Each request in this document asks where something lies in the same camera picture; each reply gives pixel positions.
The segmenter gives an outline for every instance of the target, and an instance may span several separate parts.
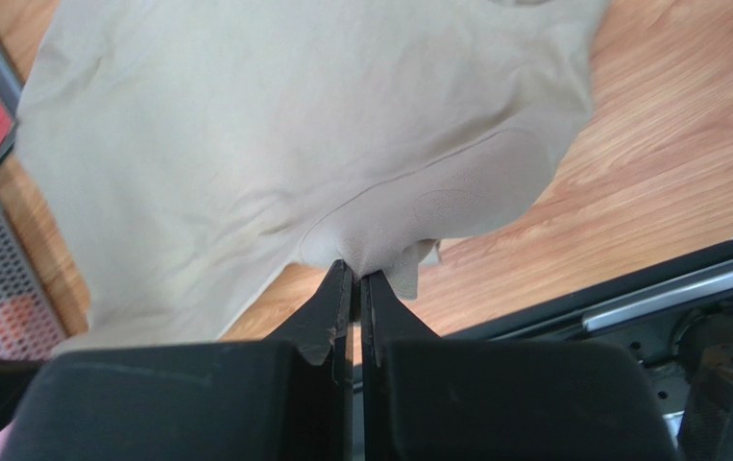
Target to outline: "beige cloth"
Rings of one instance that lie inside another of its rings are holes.
[[[90,288],[60,350],[211,340],[293,261],[414,296],[592,112],[605,0],[63,0],[17,153]]]

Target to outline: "wood grain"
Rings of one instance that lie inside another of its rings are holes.
[[[0,0],[0,37],[27,77],[58,0]],[[494,319],[733,238],[733,2],[615,0],[593,49],[597,114],[517,222],[447,241],[409,306],[440,333]],[[84,282],[15,158],[0,199],[68,329]],[[256,338],[323,271],[290,266],[228,331]]]

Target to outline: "wooden surface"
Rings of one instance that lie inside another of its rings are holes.
[[[0,0],[23,77],[57,0]],[[614,0],[593,50],[597,114],[519,221],[443,244],[410,307],[448,333],[733,238],[733,1]],[[0,199],[68,330],[88,295],[47,206],[15,158]],[[312,293],[288,267],[226,337],[254,338]]]

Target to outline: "wooden table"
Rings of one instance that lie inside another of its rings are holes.
[[[57,3],[0,0],[0,37],[23,78]],[[533,209],[502,230],[444,242],[443,263],[421,269],[409,305],[434,330],[733,238],[733,1],[614,0],[593,67],[597,114]],[[65,326],[85,331],[85,283],[16,157],[0,168],[0,200]],[[265,335],[322,276],[288,267],[226,337]]]

